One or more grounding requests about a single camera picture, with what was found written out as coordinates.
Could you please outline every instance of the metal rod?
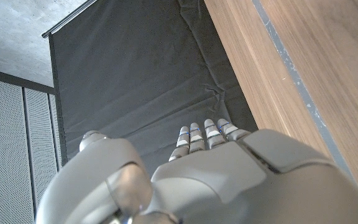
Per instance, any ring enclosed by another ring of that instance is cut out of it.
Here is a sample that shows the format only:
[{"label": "metal rod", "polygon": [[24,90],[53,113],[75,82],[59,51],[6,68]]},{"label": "metal rod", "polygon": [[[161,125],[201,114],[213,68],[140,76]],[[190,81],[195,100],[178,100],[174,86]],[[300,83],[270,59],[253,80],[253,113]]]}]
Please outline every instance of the metal rod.
[{"label": "metal rod", "polygon": [[86,2],[84,2],[84,4],[82,4],[80,7],[76,8],[68,16],[66,16],[64,19],[62,19],[60,22],[58,22],[56,25],[54,25],[48,31],[44,32],[42,34],[42,37],[47,38],[49,34],[59,30],[60,28],[62,28],[64,25],[66,25],[68,22],[70,22],[72,19],[74,19],[77,15],[79,15],[86,8],[90,7],[90,5],[92,5],[96,1],[97,0],[87,0]]}]

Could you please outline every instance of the wrinkled fabric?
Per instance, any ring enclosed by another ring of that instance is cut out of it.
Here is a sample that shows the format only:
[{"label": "wrinkled fabric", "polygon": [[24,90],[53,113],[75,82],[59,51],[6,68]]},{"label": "wrinkled fabric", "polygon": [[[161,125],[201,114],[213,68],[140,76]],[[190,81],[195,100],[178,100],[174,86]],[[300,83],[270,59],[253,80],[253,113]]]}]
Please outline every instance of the wrinkled fabric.
[{"label": "wrinkled fabric", "polygon": [[203,1],[98,0],[51,47],[68,159],[95,129],[130,140],[152,174],[182,126],[257,130]]}]

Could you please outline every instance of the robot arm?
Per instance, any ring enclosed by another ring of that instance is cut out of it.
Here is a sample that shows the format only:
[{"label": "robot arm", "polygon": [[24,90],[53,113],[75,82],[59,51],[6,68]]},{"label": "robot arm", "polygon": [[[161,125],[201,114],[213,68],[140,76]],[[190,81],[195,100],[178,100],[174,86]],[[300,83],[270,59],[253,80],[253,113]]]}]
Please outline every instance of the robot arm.
[{"label": "robot arm", "polygon": [[358,189],[334,162],[271,130],[224,119],[180,130],[149,179],[133,146],[88,132],[36,223],[358,223]]}]

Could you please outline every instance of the wooden panel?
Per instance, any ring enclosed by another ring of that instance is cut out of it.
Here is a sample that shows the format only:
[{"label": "wooden panel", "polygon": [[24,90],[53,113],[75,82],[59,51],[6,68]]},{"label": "wooden panel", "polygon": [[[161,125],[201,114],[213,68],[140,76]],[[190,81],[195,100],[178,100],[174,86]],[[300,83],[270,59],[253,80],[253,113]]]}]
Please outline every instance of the wooden panel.
[{"label": "wooden panel", "polygon": [[252,1],[205,3],[258,127],[331,156]]},{"label": "wooden panel", "polygon": [[261,0],[358,183],[358,0]]}]

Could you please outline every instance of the blue edge strip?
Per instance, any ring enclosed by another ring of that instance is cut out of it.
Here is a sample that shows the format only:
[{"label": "blue edge strip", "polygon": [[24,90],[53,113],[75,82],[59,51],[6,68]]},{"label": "blue edge strip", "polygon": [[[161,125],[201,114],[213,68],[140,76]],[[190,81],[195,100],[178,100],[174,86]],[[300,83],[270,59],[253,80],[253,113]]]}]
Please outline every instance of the blue edge strip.
[{"label": "blue edge strip", "polygon": [[267,16],[267,13],[265,9],[262,6],[262,3],[260,0],[252,0],[254,3],[254,6],[264,23],[264,26],[266,27],[266,30],[272,39],[274,46],[277,49],[278,54],[280,55],[281,59],[283,60],[288,72],[290,73],[292,80],[298,89],[298,92],[300,96],[302,97],[303,102],[306,105],[306,108],[308,109],[311,117],[313,118],[313,121],[316,123],[317,128],[320,132],[321,137],[323,137],[324,142],[326,143],[331,155],[333,156],[333,159],[338,167],[340,167],[357,185],[357,182],[355,181],[352,172],[349,168],[349,166],[346,164],[345,159],[343,158],[341,152],[339,151],[338,147],[336,146],[336,143],[331,136],[331,133],[329,132],[327,126],[324,123],[323,118],[321,117],[320,113],[317,110],[316,105],[314,104],[313,100],[310,97],[310,94],[308,90],[306,89],[304,83],[302,82],[301,77],[299,76],[298,71],[295,68],[295,65],[293,64],[286,48],[283,45],[283,42],[281,41],[280,37],[278,36],[276,30],[274,29],[274,26],[272,24],[272,21]]}]

